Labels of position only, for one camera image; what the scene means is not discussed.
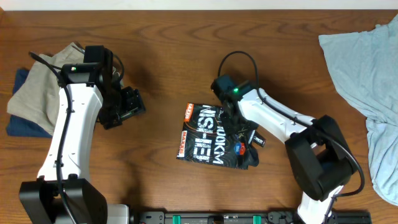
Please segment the black orange-patterned sports shirt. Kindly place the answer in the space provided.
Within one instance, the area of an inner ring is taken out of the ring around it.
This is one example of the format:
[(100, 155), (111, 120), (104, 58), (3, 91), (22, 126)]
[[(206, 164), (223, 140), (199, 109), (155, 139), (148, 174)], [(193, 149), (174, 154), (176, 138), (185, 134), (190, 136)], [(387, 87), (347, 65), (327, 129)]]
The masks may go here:
[(258, 158), (253, 144), (263, 147), (266, 139), (257, 131), (249, 131), (245, 138), (228, 135), (223, 126), (220, 106), (188, 103), (177, 159), (200, 164), (246, 170), (256, 167)]

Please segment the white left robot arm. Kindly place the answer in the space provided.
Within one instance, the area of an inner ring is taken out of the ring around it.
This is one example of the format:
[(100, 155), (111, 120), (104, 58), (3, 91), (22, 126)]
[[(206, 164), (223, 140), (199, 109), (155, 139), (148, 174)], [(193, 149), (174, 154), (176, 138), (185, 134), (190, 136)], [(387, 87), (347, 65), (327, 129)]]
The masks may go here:
[(49, 152), (19, 199), (32, 223), (129, 223), (129, 207), (109, 204), (90, 182), (96, 123), (104, 129), (144, 112), (138, 90), (122, 88), (112, 65), (66, 64), (59, 71), (60, 106)]

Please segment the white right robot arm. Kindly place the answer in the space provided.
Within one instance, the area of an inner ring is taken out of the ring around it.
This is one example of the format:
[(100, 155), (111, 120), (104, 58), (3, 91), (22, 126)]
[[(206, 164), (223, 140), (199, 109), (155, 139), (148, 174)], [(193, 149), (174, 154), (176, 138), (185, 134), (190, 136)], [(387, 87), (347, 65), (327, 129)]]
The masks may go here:
[(302, 223), (330, 223), (332, 207), (351, 176), (363, 170), (352, 155), (337, 122), (300, 114), (269, 97), (250, 82), (235, 84), (229, 77), (211, 89), (221, 101), (221, 120), (228, 136), (249, 142), (248, 134), (262, 127), (284, 143), (296, 182), (303, 191), (296, 215)]

